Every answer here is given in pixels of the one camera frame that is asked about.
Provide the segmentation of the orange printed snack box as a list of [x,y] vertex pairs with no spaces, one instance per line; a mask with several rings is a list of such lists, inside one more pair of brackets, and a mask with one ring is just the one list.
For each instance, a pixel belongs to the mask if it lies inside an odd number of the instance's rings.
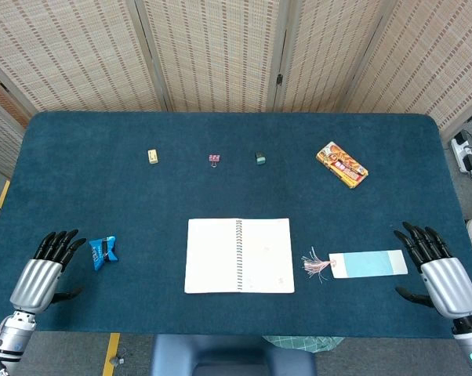
[[333,141],[316,153],[316,159],[350,189],[369,176],[369,171]]

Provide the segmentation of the white spiral notebook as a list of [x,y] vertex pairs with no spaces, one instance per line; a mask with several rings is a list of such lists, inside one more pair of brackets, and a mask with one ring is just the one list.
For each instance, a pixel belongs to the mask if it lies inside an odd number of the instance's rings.
[[295,292],[289,219],[190,219],[184,292]]

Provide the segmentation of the dark blue felt table cover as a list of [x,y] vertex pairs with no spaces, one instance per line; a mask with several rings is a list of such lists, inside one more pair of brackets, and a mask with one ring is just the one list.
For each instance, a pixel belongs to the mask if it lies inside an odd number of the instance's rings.
[[[356,188],[316,159],[331,141],[369,171]],[[220,155],[216,168],[210,154]],[[289,219],[295,292],[186,294],[191,218]],[[42,238],[77,229],[88,240],[114,236],[118,261],[95,271],[80,247],[58,288],[83,290],[40,314],[41,330],[447,338],[448,320],[395,291],[425,292],[415,266],[325,281],[303,269],[311,248],[322,258],[398,249],[403,222],[437,230],[472,280],[463,213],[425,115],[40,113],[0,212],[0,322]]]

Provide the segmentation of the dark blue padded seat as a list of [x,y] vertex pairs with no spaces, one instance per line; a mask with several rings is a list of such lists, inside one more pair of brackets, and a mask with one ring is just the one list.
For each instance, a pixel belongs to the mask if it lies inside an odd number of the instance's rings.
[[150,376],[318,376],[314,354],[253,335],[159,334]]

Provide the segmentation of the woven folding screen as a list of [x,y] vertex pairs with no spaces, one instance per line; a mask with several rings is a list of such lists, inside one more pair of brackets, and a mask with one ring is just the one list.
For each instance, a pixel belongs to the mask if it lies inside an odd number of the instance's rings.
[[0,0],[0,173],[50,110],[472,115],[472,0]]

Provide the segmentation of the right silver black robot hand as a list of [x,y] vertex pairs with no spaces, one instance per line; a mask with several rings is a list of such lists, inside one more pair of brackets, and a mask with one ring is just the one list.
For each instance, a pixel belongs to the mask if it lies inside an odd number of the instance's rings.
[[472,281],[442,236],[429,226],[421,228],[409,222],[402,225],[408,234],[395,230],[394,235],[405,246],[427,293],[413,294],[403,287],[395,291],[403,299],[436,309],[451,320],[472,316]]

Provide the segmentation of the green checked cloth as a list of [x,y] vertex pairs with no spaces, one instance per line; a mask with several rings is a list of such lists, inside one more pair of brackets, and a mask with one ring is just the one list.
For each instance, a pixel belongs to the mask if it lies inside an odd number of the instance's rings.
[[298,349],[309,353],[331,351],[343,340],[343,337],[322,336],[263,336],[263,339],[283,349]]

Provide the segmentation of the white power strip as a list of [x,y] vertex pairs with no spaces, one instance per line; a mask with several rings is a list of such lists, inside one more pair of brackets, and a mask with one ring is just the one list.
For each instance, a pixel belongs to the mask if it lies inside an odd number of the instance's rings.
[[450,141],[452,152],[462,173],[472,172],[472,142],[469,139],[468,132],[462,130],[457,133]]

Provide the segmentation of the light blue tasselled bookmark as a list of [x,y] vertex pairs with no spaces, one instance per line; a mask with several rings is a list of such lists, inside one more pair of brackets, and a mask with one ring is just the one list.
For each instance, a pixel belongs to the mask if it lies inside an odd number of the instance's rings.
[[311,248],[302,261],[308,276],[317,275],[320,280],[326,280],[323,275],[326,269],[331,270],[334,279],[389,277],[408,273],[405,258],[399,249],[331,253],[328,260],[321,260]]

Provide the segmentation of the blue snack packet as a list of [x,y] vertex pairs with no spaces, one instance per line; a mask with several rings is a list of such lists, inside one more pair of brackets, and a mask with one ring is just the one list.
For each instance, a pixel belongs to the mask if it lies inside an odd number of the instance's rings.
[[100,270],[106,262],[118,261],[118,257],[115,254],[115,241],[116,238],[114,236],[109,236],[89,242],[95,271]]

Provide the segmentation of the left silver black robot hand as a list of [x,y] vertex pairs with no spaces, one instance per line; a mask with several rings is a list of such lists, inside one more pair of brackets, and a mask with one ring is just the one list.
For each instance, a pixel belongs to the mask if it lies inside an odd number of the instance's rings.
[[17,311],[39,314],[50,305],[71,300],[83,288],[58,292],[56,287],[74,253],[86,242],[75,239],[78,230],[47,234],[38,246],[33,258],[24,267],[9,301]]

